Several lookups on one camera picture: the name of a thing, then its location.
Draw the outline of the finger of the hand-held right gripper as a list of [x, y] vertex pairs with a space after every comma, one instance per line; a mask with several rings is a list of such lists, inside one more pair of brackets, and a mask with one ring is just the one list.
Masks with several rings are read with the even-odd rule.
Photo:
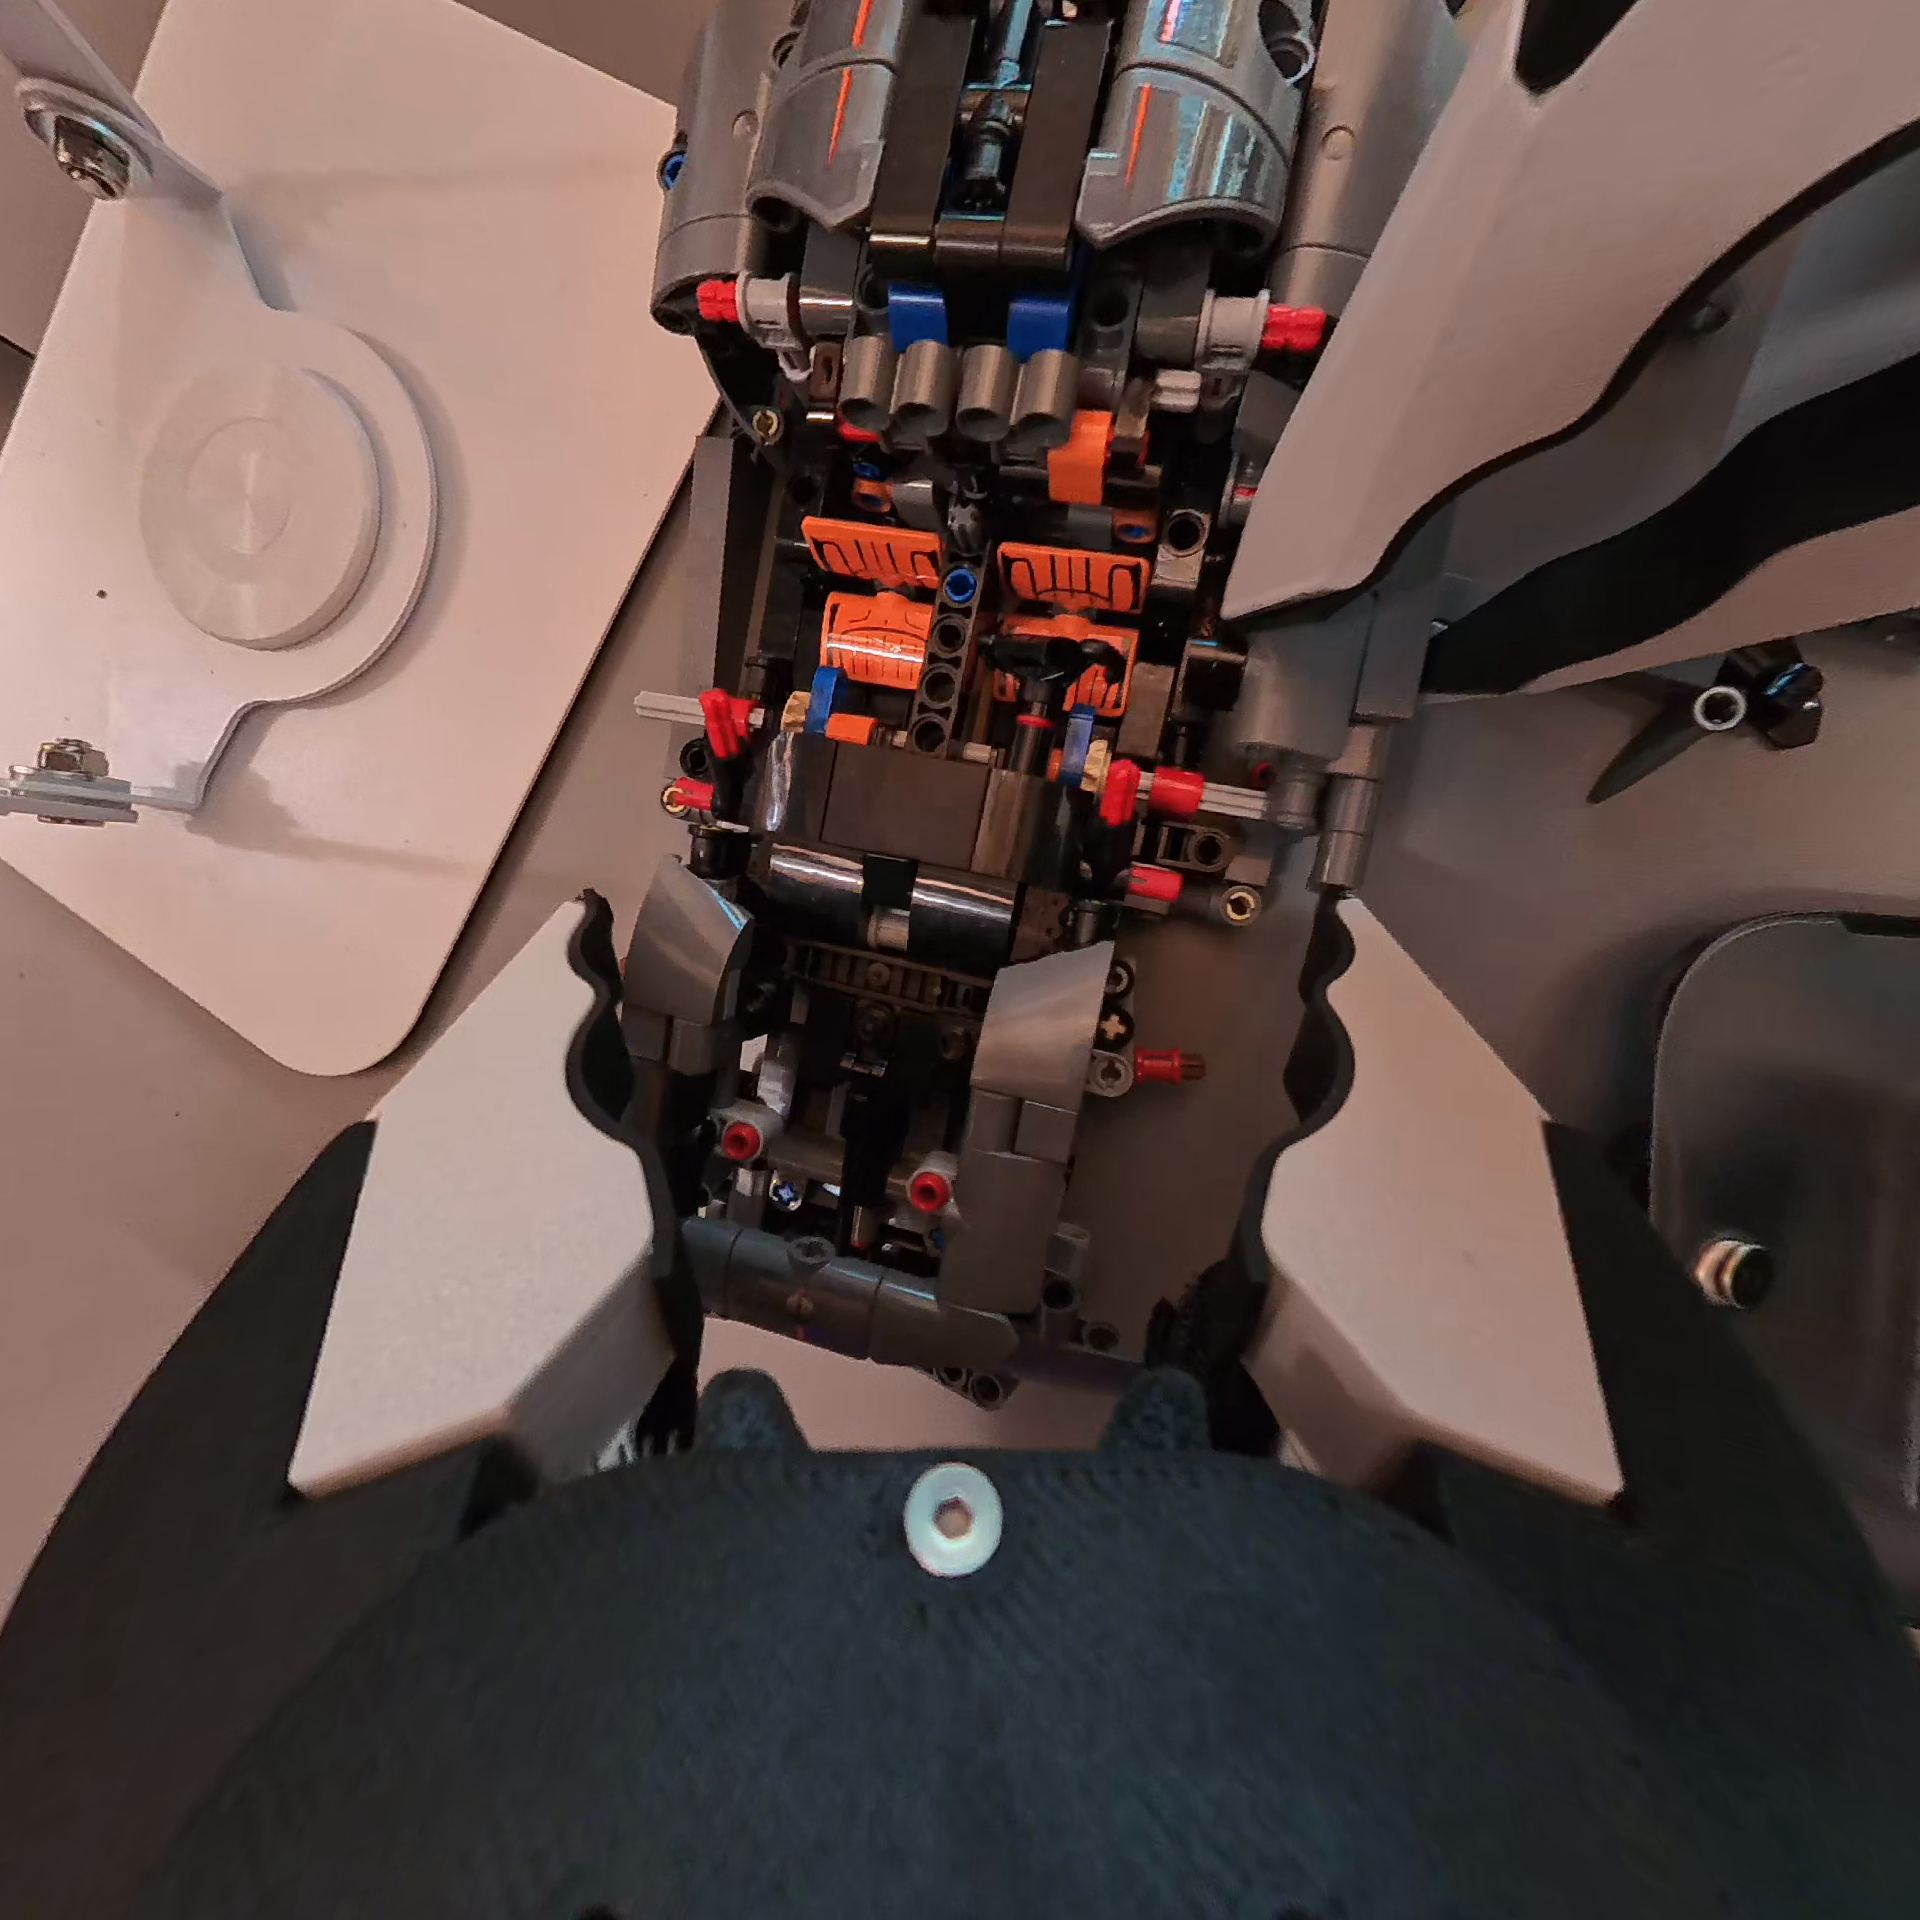
[[1516, 6], [1263, 468], [1227, 620], [1318, 617], [1611, 409], [1674, 314], [1916, 146], [1918, 6]]
[[1430, 700], [1570, 688], [1916, 595], [1912, 151], [1659, 324], [1599, 416], [1455, 504]]

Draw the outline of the lego car model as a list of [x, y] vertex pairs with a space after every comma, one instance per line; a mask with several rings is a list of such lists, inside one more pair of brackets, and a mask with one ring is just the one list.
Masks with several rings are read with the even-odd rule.
[[979, 1408], [1110, 1363], [1067, 1192], [1132, 923], [1256, 923], [1231, 742], [1263, 468], [1467, 56], [1460, 6], [712, 6], [654, 318], [716, 688], [630, 961], [711, 1320]]

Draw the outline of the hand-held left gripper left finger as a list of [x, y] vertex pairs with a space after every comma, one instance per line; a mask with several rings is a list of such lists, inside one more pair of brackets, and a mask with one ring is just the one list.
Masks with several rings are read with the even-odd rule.
[[591, 1470], [677, 1359], [662, 1176], [626, 1129], [611, 911], [559, 906], [373, 1111], [291, 1483], [471, 1444]]

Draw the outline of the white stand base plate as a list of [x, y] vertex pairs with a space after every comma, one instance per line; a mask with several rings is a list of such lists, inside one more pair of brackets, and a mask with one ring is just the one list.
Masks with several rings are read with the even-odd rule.
[[[104, 148], [4, 442], [4, 862], [280, 1065], [416, 1027], [712, 388], [650, 318], [675, 116], [459, 6], [167, 6], [125, 87], [4, 6], [4, 106]], [[278, 651], [160, 593], [183, 387], [310, 368], [374, 449], [347, 611]]]

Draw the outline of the grey lego side panel assembly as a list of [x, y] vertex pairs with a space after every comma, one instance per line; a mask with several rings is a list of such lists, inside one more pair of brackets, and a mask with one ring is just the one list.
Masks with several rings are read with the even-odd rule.
[[1384, 591], [1322, 622], [1246, 633], [1234, 750], [1251, 772], [1274, 772], [1261, 823], [1317, 842], [1318, 892], [1360, 889], [1389, 734], [1416, 710], [1428, 636], [1422, 603]]

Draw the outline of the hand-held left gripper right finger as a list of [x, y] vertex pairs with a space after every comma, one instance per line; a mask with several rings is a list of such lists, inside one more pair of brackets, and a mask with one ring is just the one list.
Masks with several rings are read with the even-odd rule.
[[1547, 1116], [1352, 896], [1327, 896], [1227, 1255], [1149, 1321], [1214, 1450], [1349, 1486], [1435, 1448], [1583, 1505], [1623, 1491]]

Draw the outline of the clear round disc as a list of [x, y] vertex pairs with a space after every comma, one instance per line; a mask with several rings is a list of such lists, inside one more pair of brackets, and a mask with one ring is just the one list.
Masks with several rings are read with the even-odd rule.
[[373, 439], [310, 368], [203, 372], [158, 426], [138, 524], [160, 593], [192, 630], [255, 651], [296, 647], [347, 611], [373, 563]]

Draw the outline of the black lego blade piece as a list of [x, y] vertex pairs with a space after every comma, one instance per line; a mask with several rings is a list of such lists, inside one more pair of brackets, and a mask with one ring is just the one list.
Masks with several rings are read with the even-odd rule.
[[1626, 793], [1696, 744], [1738, 731], [1743, 721], [1747, 697], [1732, 686], [1711, 684], [1678, 705], [1669, 705], [1602, 769], [1589, 791], [1589, 806], [1602, 806]]

